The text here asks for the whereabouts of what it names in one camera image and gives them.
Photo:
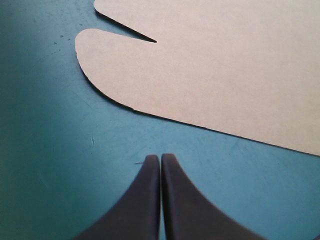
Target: cardboard template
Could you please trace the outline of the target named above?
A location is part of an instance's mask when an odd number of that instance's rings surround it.
[[[79,64],[134,110],[320,155],[320,1],[96,0],[157,41],[86,29]]]

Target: teal table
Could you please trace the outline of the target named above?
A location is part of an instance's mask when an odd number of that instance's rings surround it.
[[[0,23],[1,240],[72,238],[119,199],[136,162],[162,153],[262,236],[320,234],[319,157],[136,113],[92,87],[75,36],[133,35],[98,16],[93,0],[2,0]]]

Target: teal surface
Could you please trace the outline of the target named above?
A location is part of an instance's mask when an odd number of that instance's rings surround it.
[[[209,200],[262,236],[320,233],[319,157],[135,113],[89,84],[76,35],[130,35],[93,0],[2,0],[0,22],[1,240],[72,238],[119,199],[136,162],[162,153],[175,153]]]

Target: scratch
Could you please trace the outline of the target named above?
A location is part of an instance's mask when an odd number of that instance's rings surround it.
[[[44,179],[44,177],[42,176],[41,172],[38,173],[38,176],[39,176],[41,183],[48,189],[49,186],[48,186],[46,180]]]
[[[94,137],[93,136],[91,136],[91,141],[92,141],[92,145],[93,145],[93,147],[95,147],[96,145],[95,145],[95,139],[94,139]]]
[[[93,109],[93,108],[91,107],[91,105],[90,105],[89,103],[87,103],[87,101],[85,101],[81,96],[79,96],[79,94],[77,94],[75,91],[72,91],[72,92],[74,93],[74,95],[75,95],[76,97],[78,97],[80,100],[82,100],[89,108]]]

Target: beige cardboard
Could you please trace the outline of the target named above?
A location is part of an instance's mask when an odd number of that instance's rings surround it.
[[[320,1],[96,0],[157,43],[98,29],[81,68],[137,111],[320,155]]]

